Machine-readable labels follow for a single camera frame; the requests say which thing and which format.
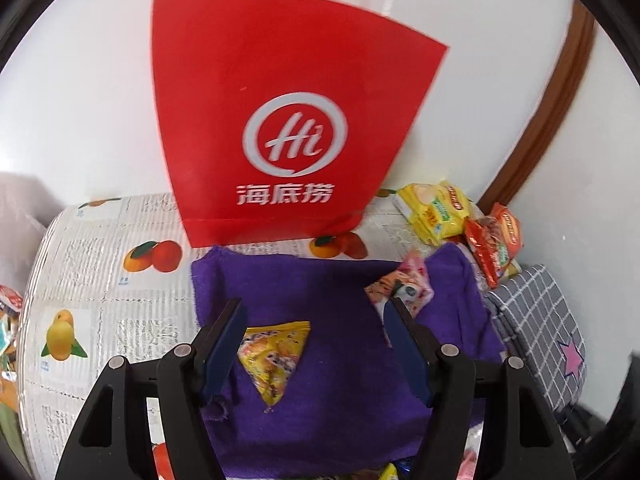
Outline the yellow triangular snack packet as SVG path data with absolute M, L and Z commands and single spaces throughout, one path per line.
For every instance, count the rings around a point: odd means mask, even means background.
M 236 354 L 267 410 L 284 396 L 310 332 L 308 321 L 247 327 Z

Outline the panda print snack packet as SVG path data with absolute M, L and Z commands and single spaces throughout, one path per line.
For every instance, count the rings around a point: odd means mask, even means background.
M 417 250 L 410 250 L 396 270 L 367 286 L 364 292 L 380 316 L 383 316 L 386 301 L 398 298 L 413 318 L 435 296 L 425 261 Z

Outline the purple towel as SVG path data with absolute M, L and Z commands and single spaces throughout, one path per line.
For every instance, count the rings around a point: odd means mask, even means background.
M 310 333 L 283 398 L 268 408 L 241 364 L 203 419 L 232 478 L 349 474 L 418 452 L 430 411 L 410 391 L 366 289 L 395 269 L 380 260 L 246 256 L 213 248 L 192 264 L 200 324 L 231 299 L 250 326 L 306 321 Z

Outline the grey checked star cloth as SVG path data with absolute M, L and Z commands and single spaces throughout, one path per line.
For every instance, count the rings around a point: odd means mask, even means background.
M 577 403 L 586 347 L 558 283 L 543 264 L 528 266 L 484 297 L 509 356 L 522 359 L 550 408 Z

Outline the fruit print tablecloth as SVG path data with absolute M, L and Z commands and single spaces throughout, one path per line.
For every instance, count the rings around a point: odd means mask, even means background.
M 357 235 L 364 258 L 322 260 L 391 261 L 396 269 L 420 247 L 389 198 L 372 200 Z M 224 248 L 317 259 L 306 240 Z M 37 478 L 55 476 L 82 404 L 109 359 L 155 360 L 194 339 L 203 324 L 191 268 L 212 249 L 190 246 L 170 194 L 70 207 L 52 222 L 25 292 L 17 357 L 23 441 Z

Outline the orange chips bag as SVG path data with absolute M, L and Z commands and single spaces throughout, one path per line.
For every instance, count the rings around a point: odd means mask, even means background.
M 487 216 L 466 219 L 463 233 L 488 286 L 496 288 L 524 246 L 520 220 L 507 206 L 494 203 Z

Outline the yellow chips bag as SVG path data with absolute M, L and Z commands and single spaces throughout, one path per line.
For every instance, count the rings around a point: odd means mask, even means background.
M 461 235 L 464 222 L 473 211 L 460 188 L 447 181 L 408 184 L 396 192 L 393 202 L 416 236 L 435 247 Z

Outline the white plastic bag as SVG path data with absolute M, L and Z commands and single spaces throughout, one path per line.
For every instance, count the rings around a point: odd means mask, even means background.
M 37 178 L 2 172 L 2 286 L 24 295 L 43 235 L 62 209 Z

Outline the red paper shopping bag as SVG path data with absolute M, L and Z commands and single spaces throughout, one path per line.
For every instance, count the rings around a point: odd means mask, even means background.
M 153 0 L 158 128 L 190 244 L 354 228 L 446 53 L 363 3 Z

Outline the brown wooden door frame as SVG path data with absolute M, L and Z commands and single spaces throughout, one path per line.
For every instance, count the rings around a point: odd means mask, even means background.
M 595 39 L 594 16 L 579 0 L 573 0 L 565 39 L 547 87 L 518 143 L 478 201 L 482 211 L 488 212 L 494 203 L 510 203 L 550 148 L 582 84 Z

